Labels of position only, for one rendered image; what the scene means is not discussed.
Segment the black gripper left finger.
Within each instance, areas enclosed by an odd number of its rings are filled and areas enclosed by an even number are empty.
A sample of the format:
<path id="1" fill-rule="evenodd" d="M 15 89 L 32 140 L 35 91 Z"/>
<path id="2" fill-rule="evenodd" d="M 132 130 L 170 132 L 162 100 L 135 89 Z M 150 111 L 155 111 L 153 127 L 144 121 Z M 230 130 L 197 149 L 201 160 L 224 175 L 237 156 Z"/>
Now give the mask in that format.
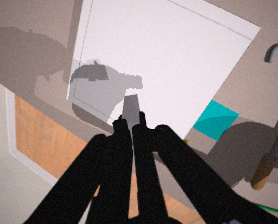
<path id="1" fill-rule="evenodd" d="M 114 133 L 93 136 L 22 224 L 79 224 L 90 201 L 85 224 L 129 218 L 134 149 L 130 105 L 131 95 L 124 96 L 122 115 L 112 123 Z"/>

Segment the tool with orange wooden handle and grey metal rod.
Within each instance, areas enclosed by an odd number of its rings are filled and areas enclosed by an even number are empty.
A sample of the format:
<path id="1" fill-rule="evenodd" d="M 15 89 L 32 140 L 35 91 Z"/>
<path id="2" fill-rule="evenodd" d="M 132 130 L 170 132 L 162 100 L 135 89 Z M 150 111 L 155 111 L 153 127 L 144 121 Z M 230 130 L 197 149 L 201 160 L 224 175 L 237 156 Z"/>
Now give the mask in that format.
<path id="1" fill-rule="evenodd" d="M 271 49 L 267 60 L 268 63 L 272 63 L 274 61 L 277 51 L 278 51 L 278 44 Z M 258 168 L 251 180 L 251 187 L 254 190 L 261 190 L 264 187 L 273 167 L 275 166 L 278 160 L 277 157 L 275 156 L 275 152 L 277 148 L 278 148 L 278 135 L 272 146 L 270 153 L 263 154 L 263 157 L 258 165 Z"/>

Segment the teal flat square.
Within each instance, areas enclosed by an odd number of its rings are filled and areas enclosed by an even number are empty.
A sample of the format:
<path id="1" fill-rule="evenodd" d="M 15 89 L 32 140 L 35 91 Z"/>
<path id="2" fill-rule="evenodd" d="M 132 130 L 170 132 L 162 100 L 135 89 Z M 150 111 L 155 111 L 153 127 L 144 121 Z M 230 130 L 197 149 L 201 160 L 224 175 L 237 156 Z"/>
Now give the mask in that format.
<path id="1" fill-rule="evenodd" d="M 211 100 L 193 128 L 217 141 L 238 116 L 236 112 Z"/>

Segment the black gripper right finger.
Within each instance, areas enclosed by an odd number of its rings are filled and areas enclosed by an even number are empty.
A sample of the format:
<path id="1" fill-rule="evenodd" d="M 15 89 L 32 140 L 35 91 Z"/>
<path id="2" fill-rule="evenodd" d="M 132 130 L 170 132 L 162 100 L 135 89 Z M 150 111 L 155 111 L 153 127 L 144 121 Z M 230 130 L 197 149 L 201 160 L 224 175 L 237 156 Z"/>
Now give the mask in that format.
<path id="1" fill-rule="evenodd" d="M 130 126 L 139 224 L 170 224 L 153 152 L 157 152 L 206 224 L 278 224 L 278 217 L 238 195 L 175 131 L 150 129 L 131 95 Z"/>

